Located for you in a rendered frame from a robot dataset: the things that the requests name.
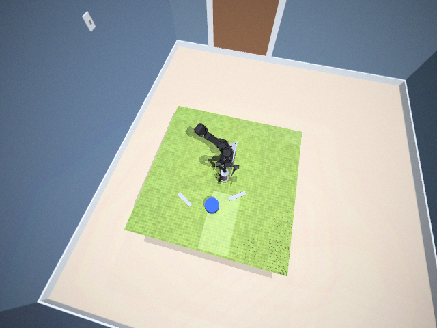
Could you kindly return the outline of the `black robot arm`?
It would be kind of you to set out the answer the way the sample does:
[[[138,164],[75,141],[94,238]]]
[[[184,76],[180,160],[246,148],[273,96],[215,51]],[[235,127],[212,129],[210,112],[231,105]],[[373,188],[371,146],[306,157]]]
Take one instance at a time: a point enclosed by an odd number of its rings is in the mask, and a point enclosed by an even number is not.
[[[202,123],[198,123],[198,125],[195,127],[194,130],[195,130],[194,132],[198,136],[204,135],[200,137],[204,137],[206,140],[212,142],[220,150],[220,152],[224,154],[224,156],[233,157],[234,154],[233,148],[231,148],[232,146],[228,144],[227,140],[216,138],[214,135],[208,132],[208,129]],[[233,161],[230,161],[230,159],[229,160],[224,159],[223,165],[225,167],[230,167],[230,165],[233,165]]]

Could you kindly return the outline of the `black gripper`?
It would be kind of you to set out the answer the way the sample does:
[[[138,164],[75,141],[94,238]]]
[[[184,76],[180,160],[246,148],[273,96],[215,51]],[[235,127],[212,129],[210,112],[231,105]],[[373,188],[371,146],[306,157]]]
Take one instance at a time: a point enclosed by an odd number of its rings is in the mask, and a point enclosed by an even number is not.
[[[226,160],[229,160],[230,159],[230,161],[232,161],[232,159],[233,159],[233,157],[225,157],[226,158]],[[216,162],[216,165],[218,165],[218,167],[219,167],[219,169],[220,169],[220,175],[221,175],[221,167],[222,167],[222,165],[223,165],[223,163],[221,163],[221,162]],[[224,165],[223,165],[224,166]],[[231,174],[231,176],[233,175],[233,173],[235,172],[235,170],[237,170],[237,169],[239,169],[239,165],[230,165],[230,167],[233,167],[234,169],[233,169],[233,172],[232,172],[232,174]]]

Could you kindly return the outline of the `blue short cylinder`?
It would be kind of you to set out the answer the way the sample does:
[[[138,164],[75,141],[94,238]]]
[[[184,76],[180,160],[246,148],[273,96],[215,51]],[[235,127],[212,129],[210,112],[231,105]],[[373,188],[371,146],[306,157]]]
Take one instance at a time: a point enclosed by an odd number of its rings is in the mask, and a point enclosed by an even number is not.
[[[209,213],[215,213],[219,209],[219,201],[216,198],[208,198],[205,202],[205,209]]]

